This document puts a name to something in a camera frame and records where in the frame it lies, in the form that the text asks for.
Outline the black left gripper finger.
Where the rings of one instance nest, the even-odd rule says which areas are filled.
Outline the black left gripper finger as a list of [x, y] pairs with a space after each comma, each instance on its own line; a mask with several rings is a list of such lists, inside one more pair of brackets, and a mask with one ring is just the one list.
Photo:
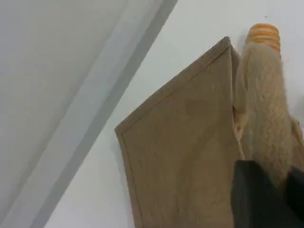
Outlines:
[[256, 162], [236, 161], [231, 190], [234, 227], [302, 228], [304, 213], [292, 210], [285, 191], [280, 193]]
[[296, 167], [289, 172], [285, 197], [295, 213], [304, 212], [304, 172]]

